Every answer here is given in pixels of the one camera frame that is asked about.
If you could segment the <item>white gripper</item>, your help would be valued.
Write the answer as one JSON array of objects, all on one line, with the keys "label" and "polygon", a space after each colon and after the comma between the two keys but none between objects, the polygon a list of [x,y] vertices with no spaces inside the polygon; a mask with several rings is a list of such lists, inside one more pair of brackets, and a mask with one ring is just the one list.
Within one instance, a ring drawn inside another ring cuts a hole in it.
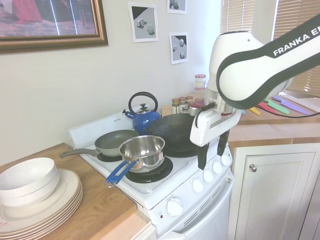
[{"label": "white gripper", "polygon": [[219,137],[217,146],[217,155],[224,154],[229,138],[229,130],[235,127],[242,115],[242,110],[236,109],[231,115],[222,116],[215,109],[209,109],[201,112],[193,120],[190,141],[197,145],[197,162],[198,168],[204,170],[207,163],[207,152],[209,143]]}]

